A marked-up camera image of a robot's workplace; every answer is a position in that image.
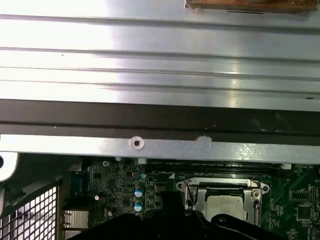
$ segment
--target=wooden block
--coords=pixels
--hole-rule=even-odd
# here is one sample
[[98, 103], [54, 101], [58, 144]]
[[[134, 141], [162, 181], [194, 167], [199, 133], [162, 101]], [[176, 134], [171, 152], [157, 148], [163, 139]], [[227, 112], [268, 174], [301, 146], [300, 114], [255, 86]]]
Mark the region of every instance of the wooden block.
[[186, 5], [192, 9], [225, 9], [292, 14], [317, 10], [317, 0], [186, 0]]

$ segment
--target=metal drive cage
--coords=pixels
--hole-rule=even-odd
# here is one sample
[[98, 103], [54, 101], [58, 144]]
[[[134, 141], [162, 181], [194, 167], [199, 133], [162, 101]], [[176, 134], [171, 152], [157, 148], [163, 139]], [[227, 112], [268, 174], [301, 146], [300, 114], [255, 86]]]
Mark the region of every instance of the metal drive cage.
[[0, 219], [1, 240], [55, 240], [57, 188]]

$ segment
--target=green circuit board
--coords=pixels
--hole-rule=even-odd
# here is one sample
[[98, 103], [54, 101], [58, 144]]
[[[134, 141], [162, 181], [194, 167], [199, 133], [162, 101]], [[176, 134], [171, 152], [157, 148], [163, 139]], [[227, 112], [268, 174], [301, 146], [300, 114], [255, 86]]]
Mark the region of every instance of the green circuit board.
[[[289, 240], [320, 239], [318, 166], [104, 158], [94, 160], [81, 174], [87, 180], [79, 187], [73, 178], [71, 197], [104, 196], [90, 209], [89, 227], [123, 213], [143, 216], [159, 205], [157, 191], [177, 191], [176, 183], [182, 180], [254, 179], [270, 186], [262, 197], [262, 228]], [[115, 214], [108, 214], [111, 208], [116, 208]]]

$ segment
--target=black strip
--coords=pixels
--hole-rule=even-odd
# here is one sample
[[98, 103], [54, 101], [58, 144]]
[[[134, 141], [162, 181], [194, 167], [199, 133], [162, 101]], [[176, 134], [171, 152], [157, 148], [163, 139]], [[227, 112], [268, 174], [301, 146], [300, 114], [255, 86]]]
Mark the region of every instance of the black strip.
[[44, 125], [14, 125], [0, 124], [1, 134], [13, 135], [45, 135], [92, 138], [121, 138], [130, 139], [140, 136], [143, 139], [186, 140], [195, 141], [201, 136], [207, 136], [214, 142], [253, 143], [253, 144], [286, 144], [320, 146], [320, 137], [297, 136], [280, 134], [229, 133], [229, 132], [201, 132], [182, 130], [152, 130], [152, 129], [118, 129], [92, 128], [72, 126], [44, 126]]
[[319, 136], [319, 122], [320, 112], [0, 99], [11, 125]]

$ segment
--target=aluminum panel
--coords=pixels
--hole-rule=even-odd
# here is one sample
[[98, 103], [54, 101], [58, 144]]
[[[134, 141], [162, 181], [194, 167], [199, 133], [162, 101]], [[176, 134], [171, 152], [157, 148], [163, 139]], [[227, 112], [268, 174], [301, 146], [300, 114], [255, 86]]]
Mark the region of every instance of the aluminum panel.
[[0, 98], [319, 111], [319, 21], [183, 0], [5, 0]]
[[0, 32], [6, 48], [320, 60], [318, 34], [11, 19], [0, 21]]
[[0, 14], [56, 17], [165, 20], [222, 25], [319, 29], [313, 14], [245, 14], [220, 10], [184, 9], [184, 0], [3, 0]]

